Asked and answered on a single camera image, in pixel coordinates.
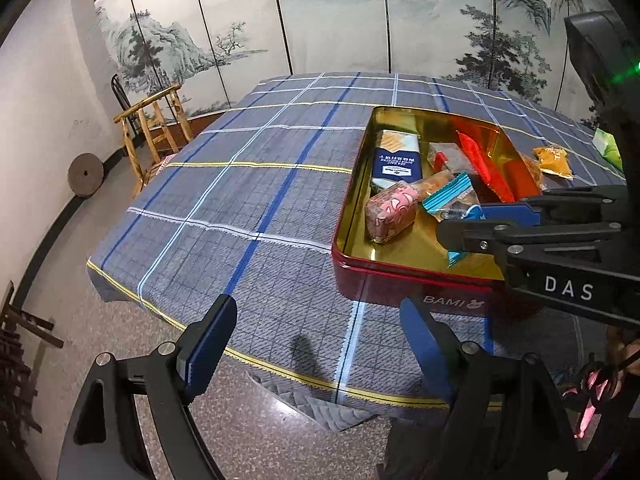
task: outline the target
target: blue snack wrapper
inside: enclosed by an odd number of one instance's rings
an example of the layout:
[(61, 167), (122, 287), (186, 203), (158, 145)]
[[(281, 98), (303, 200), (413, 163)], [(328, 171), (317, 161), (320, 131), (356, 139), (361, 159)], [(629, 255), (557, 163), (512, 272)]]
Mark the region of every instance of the blue snack wrapper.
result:
[[(461, 173), (454, 180), (422, 201), (427, 213), (441, 220), (484, 220), (478, 196), (468, 174)], [(449, 267), (462, 260), (467, 253), (448, 251)]]

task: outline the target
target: blue gripper pad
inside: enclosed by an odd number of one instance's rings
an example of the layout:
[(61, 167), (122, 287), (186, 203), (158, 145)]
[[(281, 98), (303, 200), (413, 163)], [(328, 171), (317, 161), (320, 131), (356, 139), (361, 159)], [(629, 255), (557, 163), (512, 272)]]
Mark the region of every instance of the blue gripper pad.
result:
[(237, 319), (236, 300), (220, 294), (205, 317), (191, 323), (176, 342), (180, 352), (175, 368), (184, 381), (183, 401), (187, 405), (207, 391)]
[(428, 393), (450, 404), (454, 386), (449, 380), (450, 370), (446, 356), (409, 298), (405, 298), (400, 303), (400, 323), (420, 365)]
[(511, 220), (518, 225), (540, 225), (540, 213), (525, 203), (482, 204), (482, 212), (487, 220)]

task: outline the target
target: snack package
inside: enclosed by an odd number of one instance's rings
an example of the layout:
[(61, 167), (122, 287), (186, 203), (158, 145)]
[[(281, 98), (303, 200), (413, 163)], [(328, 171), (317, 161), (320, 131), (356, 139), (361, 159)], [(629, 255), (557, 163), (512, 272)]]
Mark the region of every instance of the snack package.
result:
[[(484, 219), (478, 196), (466, 173), (459, 174), (445, 187), (423, 200), (422, 205), (438, 222), (445, 219)], [(448, 252), (449, 267), (466, 256), (466, 253)]]
[(545, 190), (545, 177), (542, 175), (542, 171), (536, 161), (524, 153), (518, 152), (518, 154), (524, 162), (524, 165), (527, 167), (527, 171), (529, 171), (529, 174), (533, 177), (533, 181), (536, 183), (536, 186), (538, 186), (538, 189)]
[(371, 173), (372, 192), (387, 189), (396, 182), (415, 182), (421, 178), (418, 136), (393, 130), (378, 132)]
[(491, 160), (491, 157), (480, 149), (478, 144), (468, 135), (458, 132), (460, 147), (463, 153), (471, 161), (471, 164), (480, 175), (482, 181), (495, 193), (500, 202), (514, 202), (515, 197), (511, 188)]
[(455, 176), (466, 173), (470, 178), (478, 174), (455, 142), (430, 142), (427, 160), (433, 171), (448, 170)]
[(408, 184), (397, 182), (371, 197), (365, 204), (365, 225), (369, 238), (385, 244), (414, 223), (417, 203), (442, 189), (454, 176), (441, 171)]
[(622, 170), (622, 158), (620, 158), (620, 152), (618, 151), (618, 145), (613, 135), (608, 134), (604, 130), (597, 129), (593, 135), (591, 142), (598, 150), (598, 153), (602, 155), (604, 160), (608, 160), (620, 171)]
[(561, 176), (573, 180), (571, 168), (566, 160), (566, 151), (559, 146), (542, 146), (534, 148), (533, 153), (538, 158), (540, 171), (551, 175)]
[(385, 244), (415, 221), (418, 192), (406, 182), (397, 182), (369, 199), (364, 206), (369, 238)]
[(445, 187), (454, 178), (455, 176), (453, 175), (453, 173), (447, 170), (443, 170), (439, 171), (436, 174), (428, 176), (427, 178), (412, 182), (411, 187), (413, 187), (418, 193), (418, 200), (421, 202), (428, 196), (431, 196), (438, 190)]

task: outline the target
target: green package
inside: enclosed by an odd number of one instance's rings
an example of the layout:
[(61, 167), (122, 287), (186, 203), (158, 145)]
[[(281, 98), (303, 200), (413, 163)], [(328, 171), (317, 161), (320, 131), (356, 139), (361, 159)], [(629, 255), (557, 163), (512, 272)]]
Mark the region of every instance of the green package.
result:
[(602, 155), (602, 158), (608, 160), (620, 171), (623, 171), (622, 159), (620, 158), (620, 152), (618, 151), (616, 139), (613, 135), (598, 128), (591, 142), (596, 147), (596, 150), (598, 150), (600, 155)]

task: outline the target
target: blue cracker box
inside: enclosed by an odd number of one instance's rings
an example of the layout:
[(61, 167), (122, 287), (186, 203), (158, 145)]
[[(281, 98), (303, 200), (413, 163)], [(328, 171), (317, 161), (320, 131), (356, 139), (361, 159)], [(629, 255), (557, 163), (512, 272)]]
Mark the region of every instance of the blue cracker box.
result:
[(376, 139), (371, 185), (375, 192), (404, 180), (422, 178), (422, 161), (418, 136), (393, 130), (381, 130)]

